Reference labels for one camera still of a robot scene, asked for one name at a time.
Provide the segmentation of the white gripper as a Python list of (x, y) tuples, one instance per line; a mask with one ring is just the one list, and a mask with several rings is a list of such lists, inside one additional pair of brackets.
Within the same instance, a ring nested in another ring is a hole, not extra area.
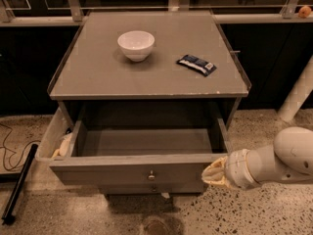
[(222, 157), (205, 168), (201, 174), (204, 183), (219, 188), (242, 190), (257, 188), (260, 184), (252, 177), (247, 166), (247, 149), (232, 152), (228, 158)]

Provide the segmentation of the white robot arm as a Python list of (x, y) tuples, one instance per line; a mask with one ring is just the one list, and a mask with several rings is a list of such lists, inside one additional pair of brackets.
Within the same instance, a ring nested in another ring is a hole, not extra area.
[(272, 145), (242, 149), (217, 159), (201, 174), (204, 183), (249, 190), (265, 183), (313, 183), (313, 131), (288, 127)]

